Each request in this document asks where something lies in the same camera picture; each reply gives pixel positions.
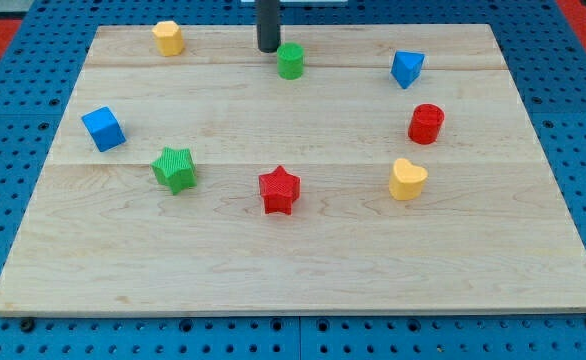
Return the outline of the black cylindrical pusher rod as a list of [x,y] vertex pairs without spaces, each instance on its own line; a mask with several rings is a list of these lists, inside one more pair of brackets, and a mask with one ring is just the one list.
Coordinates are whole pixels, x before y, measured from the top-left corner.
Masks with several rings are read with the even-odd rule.
[[256,0],[256,34],[261,52],[277,51],[281,43],[279,0]]

